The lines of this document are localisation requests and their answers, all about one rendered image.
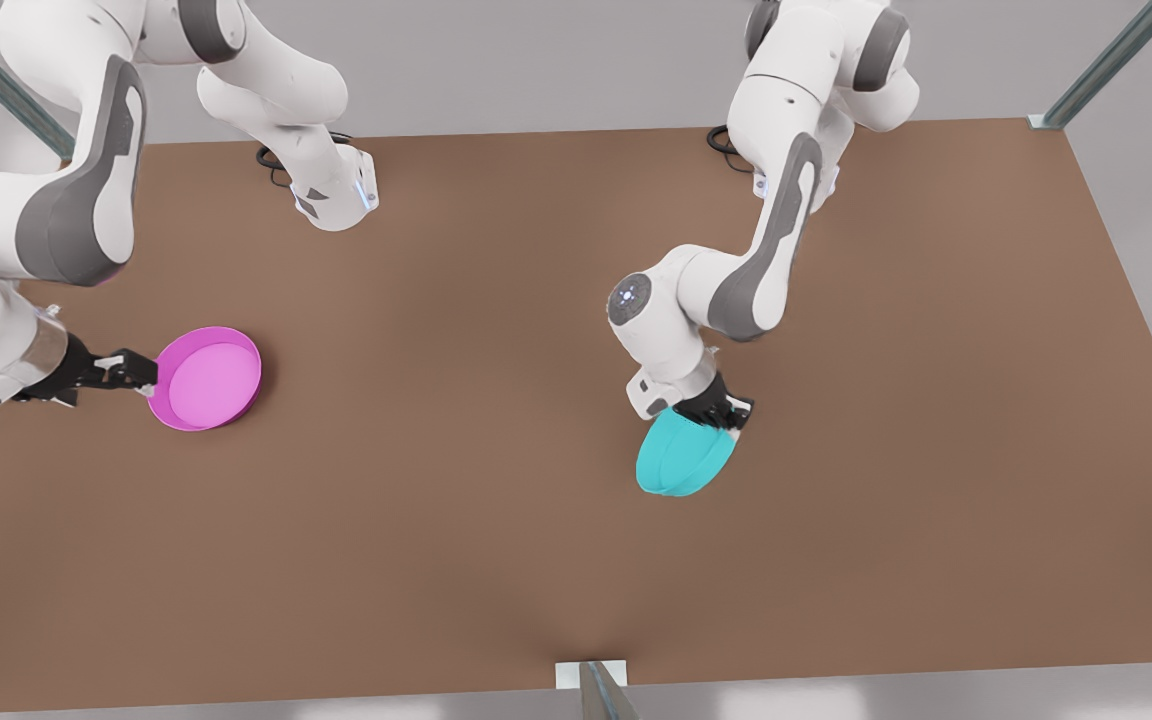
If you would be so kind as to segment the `blue plate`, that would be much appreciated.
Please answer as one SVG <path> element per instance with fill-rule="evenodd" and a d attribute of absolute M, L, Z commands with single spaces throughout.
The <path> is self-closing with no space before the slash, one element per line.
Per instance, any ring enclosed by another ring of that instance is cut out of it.
<path fill-rule="evenodd" d="M 636 482 L 649 495 L 694 495 L 721 473 L 738 437 L 738 430 L 708 427 L 668 407 L 655 416 L 641 442 Z"/>

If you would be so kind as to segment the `pink plate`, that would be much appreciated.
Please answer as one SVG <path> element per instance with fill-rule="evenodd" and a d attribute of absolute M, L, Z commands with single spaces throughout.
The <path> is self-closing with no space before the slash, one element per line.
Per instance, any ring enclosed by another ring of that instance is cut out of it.
<path fill-rule="evenodd" d="M 156 356 L 147 409 L 165 427 L 200 432 L 237 420 L 262 389 L 262 354 L 237 329 L 211 325 L 188 332 Z"/>

